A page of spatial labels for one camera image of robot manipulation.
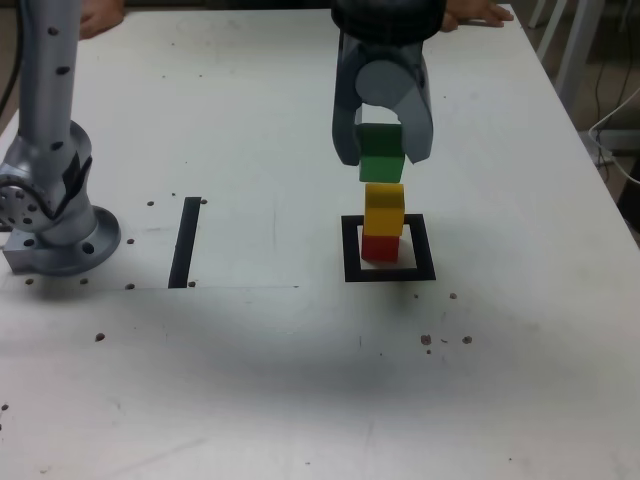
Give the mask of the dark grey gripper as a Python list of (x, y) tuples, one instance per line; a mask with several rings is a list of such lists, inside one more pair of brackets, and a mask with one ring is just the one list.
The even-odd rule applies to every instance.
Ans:
[[(364, 67), (361, 63), (347, 63), (359, 49), (364, 50), (367, 60), (389, 58), (399, 63), (375, 60)], [(336, 154), (346, 166), (358, 166), (360, 162), (357, 125), (363, 102), (396, 115), (404, 153), (413, 164), (430, 157), (434, 124), (422, 43), (367, 43), (340, 31), (332, 139)]]

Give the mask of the person's left hand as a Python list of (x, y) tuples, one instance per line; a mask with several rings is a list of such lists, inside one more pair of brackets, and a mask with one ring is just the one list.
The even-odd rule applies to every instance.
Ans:
[(502, 28), (505, 22), (513, 20), (514, 16), (509, 10), (489, 0), (447, 0), (440, 30), (452, 32), (469, 22)]

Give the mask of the person's right hand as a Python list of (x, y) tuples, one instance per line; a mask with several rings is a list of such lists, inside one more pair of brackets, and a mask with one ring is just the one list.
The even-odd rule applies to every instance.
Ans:
[(118, 26), (124, 18), (124, 0), (83, 0), (80, 39), (94, 38)]

